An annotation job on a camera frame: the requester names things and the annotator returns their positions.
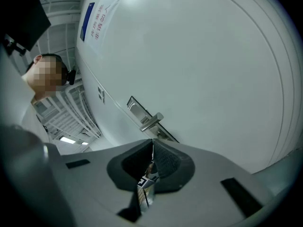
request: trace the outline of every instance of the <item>curved white panel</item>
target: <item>curved white panel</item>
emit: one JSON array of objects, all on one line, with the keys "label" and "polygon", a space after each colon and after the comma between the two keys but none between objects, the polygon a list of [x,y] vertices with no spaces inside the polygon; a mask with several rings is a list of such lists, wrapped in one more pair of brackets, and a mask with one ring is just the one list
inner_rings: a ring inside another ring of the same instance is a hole
[{"label": "curved white panel", "polygon": [[269,1],[121,0],[100,52],[77,48],[130,117],[134,96],[181,143],[254,173],[302,130],[302,48]]}]

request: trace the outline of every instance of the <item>black strip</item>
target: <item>black strip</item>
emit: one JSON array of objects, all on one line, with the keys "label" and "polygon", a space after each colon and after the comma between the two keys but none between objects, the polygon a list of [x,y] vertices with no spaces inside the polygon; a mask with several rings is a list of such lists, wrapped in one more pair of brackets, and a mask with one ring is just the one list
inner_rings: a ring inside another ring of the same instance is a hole
[{"label": "black strip", "polygon": [[84,159],[84,160],[80,160],[80,161],[74,161],[74,162],[66,163],[66,166],[67,166],[68,169],[71,169],[71,168],[74,168],[74,167],[86,165],[88,163],[90,163],[90,162],[87,159]]},{"label": "black strip", "polygon": [[221,184],[247,218],[262,208],[262,205],[236,179],[225,179]]}]

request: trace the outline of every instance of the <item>paper sign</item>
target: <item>paper sign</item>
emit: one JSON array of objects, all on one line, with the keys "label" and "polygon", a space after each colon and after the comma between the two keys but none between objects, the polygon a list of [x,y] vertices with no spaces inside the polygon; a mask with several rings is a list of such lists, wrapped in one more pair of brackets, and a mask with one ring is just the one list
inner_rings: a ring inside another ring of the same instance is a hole
[{"label": "paper sign", "polygon": [[86,40],[88,45],[99,53],[114,12],[120,0],[100,0],[96,6],[90,30],[86,31]]}]

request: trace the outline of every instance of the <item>person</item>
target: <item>person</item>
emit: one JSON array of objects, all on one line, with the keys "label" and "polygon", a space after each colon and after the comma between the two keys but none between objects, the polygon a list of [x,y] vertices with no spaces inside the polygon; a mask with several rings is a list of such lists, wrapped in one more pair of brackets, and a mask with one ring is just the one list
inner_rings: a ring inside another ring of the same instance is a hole
[{"label": "person", "polygon": [[41,124],[33,105],[46,97],[54,96],[58,86],[67,82],[68,70],[61,57],[56,54],[37,55],[22,76],[23,81],[35,95],[22,119],[22,128],[37,135],[43,142],[52,142],[52,137]]},{"label": "person", "polygon": [[59,55],[41,54],[30,63],[22,79],[35,92],[34,104],[54,96],[57,87],[65,85],[67,77],[68,70]]}]

